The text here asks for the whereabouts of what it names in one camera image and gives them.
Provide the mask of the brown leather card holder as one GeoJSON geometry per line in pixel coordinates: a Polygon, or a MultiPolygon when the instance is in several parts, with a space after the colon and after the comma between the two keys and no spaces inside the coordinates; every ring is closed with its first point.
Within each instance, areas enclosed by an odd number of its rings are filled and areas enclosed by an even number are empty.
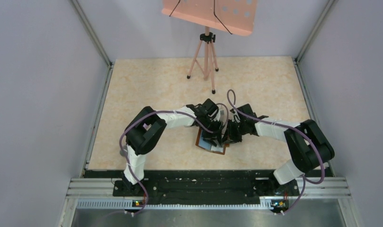
{"type": "Polygon", "coordinates": [[[215,146],[211,143],[205,141],[202,136],[203,129],[199,129],[197,134],[197,139],[195,145],[207,152],[219,154],[219,155],[225,155],[226,149],[229,147],[229,144],[225,144],[223,146],[215,146]]]}

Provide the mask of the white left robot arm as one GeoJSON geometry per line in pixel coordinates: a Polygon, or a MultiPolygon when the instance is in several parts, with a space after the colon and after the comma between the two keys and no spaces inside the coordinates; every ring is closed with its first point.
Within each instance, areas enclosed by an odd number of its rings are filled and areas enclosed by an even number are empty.
{"type": "Polygon", "coordinates": [[[127,162],[122,177],[124,189],[133,196],[142,191],[141,180],[144,178],[147,154],[156,147],[166,129],[199,127],[208,134],[210,140],[214,140],[214,146],[221,146],[223,130],[227,125],[221,117],[218,104],[211,99],[202,104],[187,104],[175,110],[144,107],[119,138],[120,153],[127,162]]]}

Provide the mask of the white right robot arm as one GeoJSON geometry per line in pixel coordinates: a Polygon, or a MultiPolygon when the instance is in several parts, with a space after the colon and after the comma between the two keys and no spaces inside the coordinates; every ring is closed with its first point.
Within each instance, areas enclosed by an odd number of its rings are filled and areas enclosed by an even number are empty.
{"type": "Polygon", "coordinates": [[[258,117],[249,104],[231,109],[233,120],[228,122],[227,143],[241,142],[250,134],[273,138],[287,144],[291,158],[272,173],[268,189],[280,195],[287,183],[333,159],[335,152],[318,124],[308,119],[304,122],[276,121],[266,115],[258,117]]]}

